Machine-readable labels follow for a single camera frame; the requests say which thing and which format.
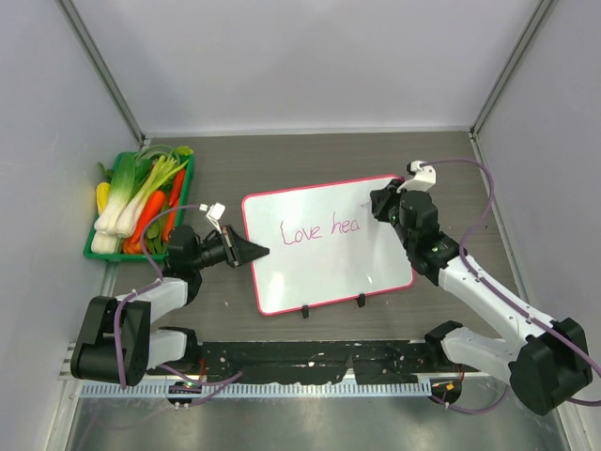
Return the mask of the pink framed whiteboard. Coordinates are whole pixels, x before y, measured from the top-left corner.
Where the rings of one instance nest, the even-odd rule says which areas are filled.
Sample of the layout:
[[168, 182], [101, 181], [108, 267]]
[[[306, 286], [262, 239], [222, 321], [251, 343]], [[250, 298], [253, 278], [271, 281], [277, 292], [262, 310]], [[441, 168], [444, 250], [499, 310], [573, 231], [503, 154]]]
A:
[[258, 311], [273, 316], [409, 288], [405, 251], [378, 222], [370, 192], [391, 175], [249, 194], [241, 202], [248, 241], [270, 249], [251, 265]]

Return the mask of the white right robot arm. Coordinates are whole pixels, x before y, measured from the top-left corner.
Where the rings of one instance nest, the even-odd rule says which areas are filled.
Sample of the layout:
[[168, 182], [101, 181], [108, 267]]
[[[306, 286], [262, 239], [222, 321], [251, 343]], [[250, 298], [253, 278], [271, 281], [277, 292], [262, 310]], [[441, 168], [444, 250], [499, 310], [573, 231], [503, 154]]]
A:
[[583, 328], [536, 310], [490, 277], [441, 230], [431, 195], [405, 186], [405, 180], [391, 179], [372, 191], [372, 215], [393, 228], [416, 273], [465, 303], [499, 334], [493, 339], [447, 321], [425, 337], [427, 365], [443, 371], [459, 364], [484, 372], [539, 415], [564, 402], [577, 403], [577, 393], [593, 380]]

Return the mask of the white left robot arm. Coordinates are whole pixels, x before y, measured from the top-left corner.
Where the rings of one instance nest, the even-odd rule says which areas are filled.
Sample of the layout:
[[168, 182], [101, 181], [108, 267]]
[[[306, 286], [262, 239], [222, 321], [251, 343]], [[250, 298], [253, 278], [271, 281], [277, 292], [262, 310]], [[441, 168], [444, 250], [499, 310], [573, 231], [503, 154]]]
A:
[[153, 331], [152, 324], [196, 298], [202, 270], [220, 263], [237, 268], [269, 253], [269, 248], [242, 238], [230, 225], [204, 239], [189, 225], [176, 227], [160, 278], [125, 295], [90, 300], [70, 358], [70, 375], [130, 387], [151, 369], [193, 373], [201, 360], [195, 331], [179, 327]]

